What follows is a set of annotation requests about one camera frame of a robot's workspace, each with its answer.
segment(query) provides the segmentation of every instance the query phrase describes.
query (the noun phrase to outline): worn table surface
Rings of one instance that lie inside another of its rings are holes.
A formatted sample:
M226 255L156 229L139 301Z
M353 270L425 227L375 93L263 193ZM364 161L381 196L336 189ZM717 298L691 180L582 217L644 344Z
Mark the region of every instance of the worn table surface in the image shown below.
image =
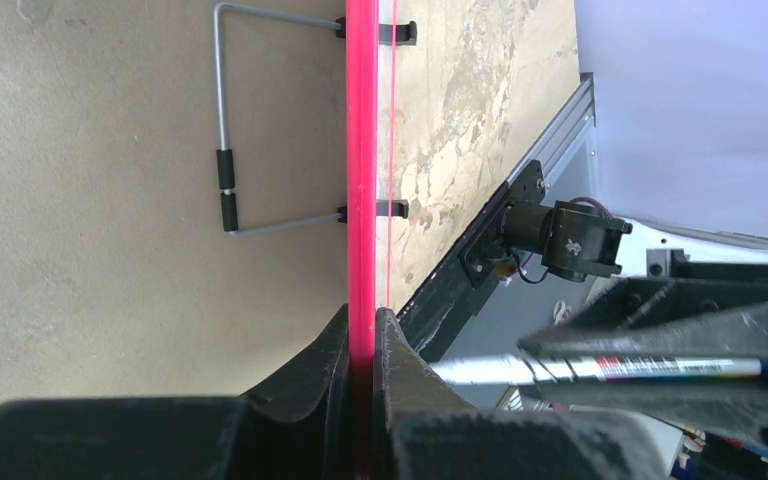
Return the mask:
M381 2L381 23L392 18ZM391 306L431 272L579 84L573 0L402 2L418 24L398 47ZM379 198L388 192L390 47L379 52ZM387 219L378 221L378 301L386 303Z

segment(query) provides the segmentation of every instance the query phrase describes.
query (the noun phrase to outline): cable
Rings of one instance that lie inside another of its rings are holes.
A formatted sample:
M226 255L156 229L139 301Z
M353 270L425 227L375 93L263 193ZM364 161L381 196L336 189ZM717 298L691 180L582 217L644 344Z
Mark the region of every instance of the cable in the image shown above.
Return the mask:
M549 269L543 271L543 275L540 276L540 279L538 280L529 280L528 277L525 276L525 274L522 272L522 267L519 267L519 265L523 265L522 261L519 258L519 254L516 253L516 250L511 249L510 250L511 256L514 257L514 261L518 265L517 273L519 273L519 278L522 279L523 282L529 284L529 285L537 285L538 283L542 282L543 280L546 280L546 276L549 275Z
M607 215L609 217L613 217L613 215L611 214L611 211L608 210L604 205L602 205L602 202L600 202L599 200L596 200L595 198L586 197L586 196L580 196L580 197L573 198L569 202L570 203L587 203L587 204L590 204L590 205L598 208L599 210L602 210L602 213L604 213L605 215Z

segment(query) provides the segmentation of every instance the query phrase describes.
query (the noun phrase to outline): gray floor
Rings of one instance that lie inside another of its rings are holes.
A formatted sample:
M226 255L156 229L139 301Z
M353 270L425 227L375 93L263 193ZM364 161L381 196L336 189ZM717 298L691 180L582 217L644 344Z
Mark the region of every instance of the gray floor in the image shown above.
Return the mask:
M570 162L546 194L545 205L591 193L590 149L578 145ZM531 262L529 278L543 273L540 257ZM478 315L471 318L443 356L447 358L515 353L518 338L553 322L555 302L563 300L573 309L583 305L594 278L572 283L550 275L540 285L528 285L515 278L507 287L500 285ZM494 408L505 393L505 385L461 385L455 391L479 408Z

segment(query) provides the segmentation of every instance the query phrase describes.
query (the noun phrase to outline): black cable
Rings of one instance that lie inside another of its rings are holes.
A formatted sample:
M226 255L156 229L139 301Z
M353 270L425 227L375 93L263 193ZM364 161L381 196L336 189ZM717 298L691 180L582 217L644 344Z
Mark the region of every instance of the black cable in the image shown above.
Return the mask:
M538 283L542 282L543 280L546 280L546 276L549 275L549 269L543 271L543 275L540 276L539 280L529 280L528 277L525 276L524 273L522 273L522 262L519 259L519 254L516 253L516 250L511 249L511 256L514 257L514 261L517 264L517 273L519 273L519 278L522 279L523 282L529 284L529 285L537 285Z

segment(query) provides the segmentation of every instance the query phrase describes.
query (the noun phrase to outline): stained surface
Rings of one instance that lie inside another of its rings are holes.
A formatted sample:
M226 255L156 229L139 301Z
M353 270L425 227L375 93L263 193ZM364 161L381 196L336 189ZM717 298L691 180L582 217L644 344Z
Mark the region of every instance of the stained surface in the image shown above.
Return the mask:
M214 3L0 1L0 402L240 393L345 302L343 225L222 232ZM241 224L335 211L344 43L225 25Z
M381 2L386 8L390 2ZM382 12L382 22L389 11ZM520 160L579 84L570 0L401 2L417 22L416 46L396 61L392 306L399 308ZM379 187L388 188L390 48L379 53ZM379 294L387 221L378 224Z

